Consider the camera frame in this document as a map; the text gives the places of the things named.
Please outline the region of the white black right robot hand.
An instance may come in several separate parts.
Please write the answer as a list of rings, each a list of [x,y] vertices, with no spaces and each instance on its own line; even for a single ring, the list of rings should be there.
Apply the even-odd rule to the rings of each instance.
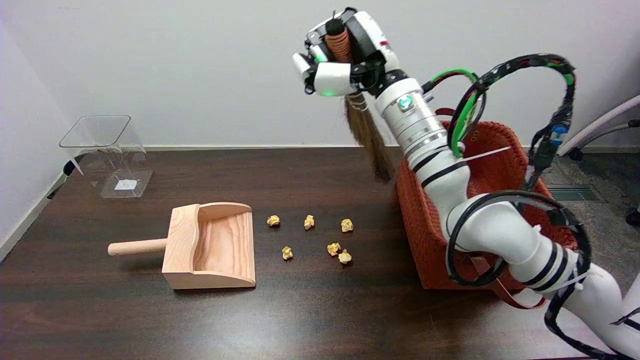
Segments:
[[[306,54],[292,62],[304,91],[342,97],[364,91],[377,96],[386,74],[400,70],[400,62],[377,21],[366,11],[346,7],[332,14],[304,37]]]

